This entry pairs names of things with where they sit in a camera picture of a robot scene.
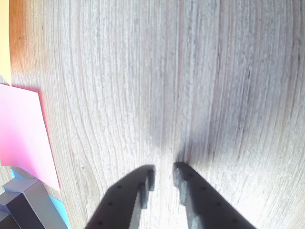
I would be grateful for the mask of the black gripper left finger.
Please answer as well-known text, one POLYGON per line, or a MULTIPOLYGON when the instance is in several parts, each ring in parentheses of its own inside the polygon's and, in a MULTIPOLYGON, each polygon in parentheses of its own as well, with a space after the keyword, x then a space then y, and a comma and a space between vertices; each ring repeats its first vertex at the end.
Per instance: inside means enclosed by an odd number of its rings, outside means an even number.
POLYGON ((137 229, 154 181, 155 165, 144 165, 125 175, 106 191, 86 228, 137 229))

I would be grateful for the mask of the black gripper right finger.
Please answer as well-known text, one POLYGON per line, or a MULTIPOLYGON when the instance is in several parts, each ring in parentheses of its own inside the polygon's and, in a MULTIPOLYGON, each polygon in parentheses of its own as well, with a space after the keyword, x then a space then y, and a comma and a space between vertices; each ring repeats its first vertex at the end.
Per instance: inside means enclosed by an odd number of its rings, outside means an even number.
POLYGON ((184 162, 173 164, 173 183, 179 189, 190 229, 253 229, 200 174, 184 162))

